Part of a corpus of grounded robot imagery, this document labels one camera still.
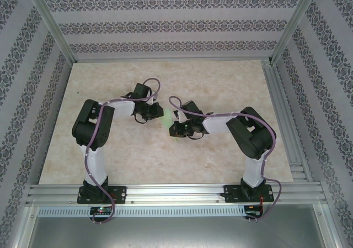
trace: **wall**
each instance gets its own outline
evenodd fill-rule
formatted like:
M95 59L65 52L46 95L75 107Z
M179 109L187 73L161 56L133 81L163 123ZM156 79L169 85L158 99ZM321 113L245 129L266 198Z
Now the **wall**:
M353 247L353 0L312 0L277 63L313 178Z
M31 0L0 0L0 247L38 183L71 67Z
M269 57L299 0L45 0L78 60Z

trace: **ventilation grille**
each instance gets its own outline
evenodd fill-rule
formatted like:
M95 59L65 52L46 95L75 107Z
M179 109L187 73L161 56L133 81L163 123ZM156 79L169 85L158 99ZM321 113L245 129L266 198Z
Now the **ventilation grille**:
M89 217L90 207L41 207L40 218ZM244 215L243 205L222 205L220 207L117 207L115 217L224 217Z

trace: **robotic arm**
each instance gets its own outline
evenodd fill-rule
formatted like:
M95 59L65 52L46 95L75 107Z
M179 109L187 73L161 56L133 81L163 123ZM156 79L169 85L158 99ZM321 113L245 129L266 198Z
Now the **robotic arm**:
M146 101L136 101L137 99L144 99L151 95L151 88L138 83L133 92L122 96L122 98L124 98L123 101L112 102L103 108L97 134L89 148L87 166L92 177L107 192L109 191L109 186L108 176L104 168L103 146L108 140L111 122L114 118L133 115L138 123L144 124L154 118L162 117L163 108L156 102L156 96ZM76 138L76 143L81 147L83 155L86 154L87 146L96 128L101 106L102 104L97 101L91 99L86 100L72 128L72 135ZM138 121L136 115L141 116L144 121ZM96 186L88 173L86 173L83 181L83 187L80 188L79 200L80 199L92 203L109 202L107 196Z
M218 116L213 113L207 113L206 115L212 115L209 117L198 116L196 114L203 115L203 113L193 101L181 105L180 108L193 114L184 113L181 110L174 111L179 121L175 121L169 128L170 136L196 139L193 138L195 133L201 133L202 136L212 133L231 133L245 154L245 173L240 181L240 190L231 192L234 199L241 200L239 202L258 202L264 191L268 193L269 189L265 186L261 168L264 156L271 149L273 140L270 132L262 123L250 118L253 116L264 121L252 107L246 107L241 111L242 114L249 114L250 117L223 116L222 114Z

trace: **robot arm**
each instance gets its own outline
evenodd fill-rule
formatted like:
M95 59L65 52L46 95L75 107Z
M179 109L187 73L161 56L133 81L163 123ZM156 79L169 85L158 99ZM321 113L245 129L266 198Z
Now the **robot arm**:
M181 106L181 109L188 112L202 114L202 111L193 101L189 101ZM246 107L242 114L249 114L261 120L263 118L252 108ZM246 156L245 173L240 182L242 193L248 200L258 197L263 190L265 181L261 176L264 156L272 147L272 136L267 128L260 122L249 117L237 116L215 116L201 117L194 114L175 111L174 114L179 119L169 128L170 136L184 138L192 137L194 133L231 133L239 148Z
M154 98L150 98L147 101L129 101L129 99L143 99L151 94L151 88L138 83L133 92L123 96L123 98L126 98L125 101L111 103L103 108L97 134L89 148L87 166L92 177L106 191L108 191L109 186L108 176L104 168L103 146L108 140L112 120L133 115L135 120L139 122L136 119L136 115L140 115L144 122L139 123L146 123L148 120L162 117L163 108L158 102L155 102ZM72 128L72 135L76 138L76 143L81 147L83 155L86 154L87 145L93 136L96 127L95 121L98 118L101 105L97 101L86 100ZM83 181L83 190L80 191L80 194L85 195L86 199L90 199L94 203L106 200L106 195L95 185L88 173L86 173Z

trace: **marble floor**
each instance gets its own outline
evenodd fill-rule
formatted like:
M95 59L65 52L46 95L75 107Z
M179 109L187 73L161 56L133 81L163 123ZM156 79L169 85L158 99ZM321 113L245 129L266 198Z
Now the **marble floor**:
M74 64L58 115L40 184L81 184L83 155L71 129L88 98L107 101L133 91L136 83L162 82L159 104L173 110L168 97L193 100L204 112L238 112L252 106L277 133L265 176L293 181L260 61L122 62ZM157 84L149 86L156 89ZM231 134L200 140L176 139L158 118L141 125L133 117L113 121L104 146L109 183L235 183L245 156Z

